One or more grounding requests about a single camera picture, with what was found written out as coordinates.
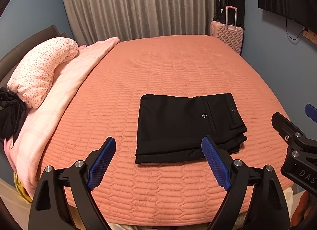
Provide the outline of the person's right hand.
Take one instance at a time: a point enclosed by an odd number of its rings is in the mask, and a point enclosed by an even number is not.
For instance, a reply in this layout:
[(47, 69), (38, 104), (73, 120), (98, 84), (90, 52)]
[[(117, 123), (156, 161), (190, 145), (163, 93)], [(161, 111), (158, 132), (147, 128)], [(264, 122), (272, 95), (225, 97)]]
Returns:
[(310, 213), (312, 206), (309, 206), (309, 192), (305, 191), (299, 200), (299, 204), (296, 207), (294, 214), (291, 218), (291, 227), (298, 226), (301, 220), (305, 219)]

